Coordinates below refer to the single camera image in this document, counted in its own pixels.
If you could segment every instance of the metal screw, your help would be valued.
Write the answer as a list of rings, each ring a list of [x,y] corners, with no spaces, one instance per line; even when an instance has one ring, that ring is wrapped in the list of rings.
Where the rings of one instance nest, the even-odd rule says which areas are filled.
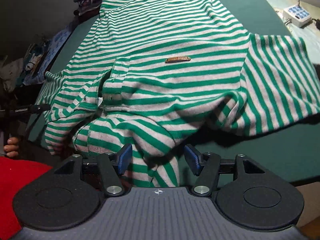
[[[118,194],[122,191],[122,188],[119,186],[110,186],[107,187],[107,192],[110,194]]]
[[[193,189],[194,192],[198,193],[198,194],[206,194],[210,191],[210,189],[207,187],[207,186],[196,186],[194,189]]]

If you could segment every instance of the gray base plate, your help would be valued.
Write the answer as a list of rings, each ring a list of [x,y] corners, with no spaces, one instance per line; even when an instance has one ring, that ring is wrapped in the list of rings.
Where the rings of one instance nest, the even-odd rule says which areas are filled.
[[[109,198],[96,216],[56,232],[23,228],[13,240],[307,240],[295,227],[255,232],[225,219],[209,198],[186,188],[132,188]]]

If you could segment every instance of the striped shirt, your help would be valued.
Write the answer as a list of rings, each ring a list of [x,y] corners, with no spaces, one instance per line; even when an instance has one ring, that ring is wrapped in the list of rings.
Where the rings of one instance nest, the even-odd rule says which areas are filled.
[[[165,63],[170,57],[190,61]],[[103,0],[60,73],[46,73],[45,139],[86,155],[133,146],[124,177],[179,185],[170,150],[202,125],[253,136],[319,112],[302,39],[249,33],[219,0]]]

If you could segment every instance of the power strip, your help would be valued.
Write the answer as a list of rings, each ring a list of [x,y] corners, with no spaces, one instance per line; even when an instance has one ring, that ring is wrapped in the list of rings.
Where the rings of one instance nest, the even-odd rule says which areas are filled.
[[[299,28],[312,20],[308,11],[298,5],[285,8],[282,14],[284,18],[291,19],[291,22]]]

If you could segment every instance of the leather label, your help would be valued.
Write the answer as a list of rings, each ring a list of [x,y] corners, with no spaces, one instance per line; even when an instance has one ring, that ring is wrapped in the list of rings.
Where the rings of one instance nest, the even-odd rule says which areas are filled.
[[[164,63],[176,63],[176,62],[183,62],[183,61],[190,61],[191,57],[188,56],[180,56],[180,57],[169,57],[165,60]]]

